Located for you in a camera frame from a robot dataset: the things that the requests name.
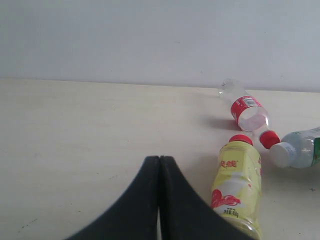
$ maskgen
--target yellow bottle label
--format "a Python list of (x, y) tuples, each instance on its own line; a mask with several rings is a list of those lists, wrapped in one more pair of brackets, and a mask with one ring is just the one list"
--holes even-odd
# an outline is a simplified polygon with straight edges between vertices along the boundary
[(261, 238), (257, 211), (261, 198), (261, 158), (248, 143), (229, 142), (218, 157), (219, 170), (212, 186), (211, 207), (226, 219), (244, 221)]

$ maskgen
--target plastic bottle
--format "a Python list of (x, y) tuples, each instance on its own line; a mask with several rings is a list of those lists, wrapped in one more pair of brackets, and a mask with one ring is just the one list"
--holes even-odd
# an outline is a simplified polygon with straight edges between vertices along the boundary
[(278, 167), (297, 169), (320, 162), (320, 127), (294, 131), (270, 148), (270, 159)]
[(253, 132), (266, 149), (280, 142), (277, 134), (270, 130), (271, 122), (267, 110), (246, 92), (241, 82), (226, 79), (218, 93), (229, 103), (231, 114), (243, 131)]
[(261, 158), (246, 135), (235, 135), (221, 150), (211, 208), (240, 231), (262, 239), (258, 223)]

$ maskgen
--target white wall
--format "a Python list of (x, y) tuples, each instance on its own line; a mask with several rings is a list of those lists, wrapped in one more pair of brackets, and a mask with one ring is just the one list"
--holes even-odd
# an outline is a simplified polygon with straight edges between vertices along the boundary
[(318, 0), (2, 0), (0, 77), (320, 91)]

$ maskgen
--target black rubber piece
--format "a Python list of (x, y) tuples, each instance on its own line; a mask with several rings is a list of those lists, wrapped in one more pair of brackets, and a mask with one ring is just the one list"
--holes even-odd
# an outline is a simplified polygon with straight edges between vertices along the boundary
[(252, 240), (221, 218), (197, 195), (173, 157), (160, 158), (158, 176), (163, 240)]
[(67, 240), (252, 240), (196, 194), (171, 156), (148, 156), (124, 194)]
[(97, 220), (68, 240), (156, 240), (158, 156), (145, 158), (124, 194)]

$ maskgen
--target white table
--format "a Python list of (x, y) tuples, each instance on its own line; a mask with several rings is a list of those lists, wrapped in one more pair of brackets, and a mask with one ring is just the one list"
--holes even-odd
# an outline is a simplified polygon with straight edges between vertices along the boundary
[[(280, 137), (320, 125), (320, 93), (249, 91)], [(0, 233), (61, 240), (103, 213), (148, 155), (174, 156), (207, 202), (217, 155), (239, 133), (212, 88), (0, 80)], [(319, 239), (320, 164), (263, 161), (265, 240)]]

